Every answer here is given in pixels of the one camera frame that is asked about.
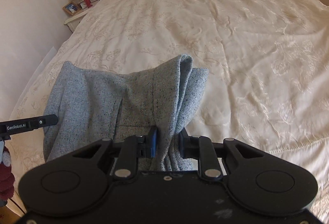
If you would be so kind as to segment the red sleeve forearm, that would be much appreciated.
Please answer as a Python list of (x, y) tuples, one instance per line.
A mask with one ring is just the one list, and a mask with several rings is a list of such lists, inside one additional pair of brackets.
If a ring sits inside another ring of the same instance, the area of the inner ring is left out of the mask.
[(11, 155), (4, 142), (1, 142), (1, 173), (0, 173), (1, 207), (14, 195), (15, 176), (12, 173)]

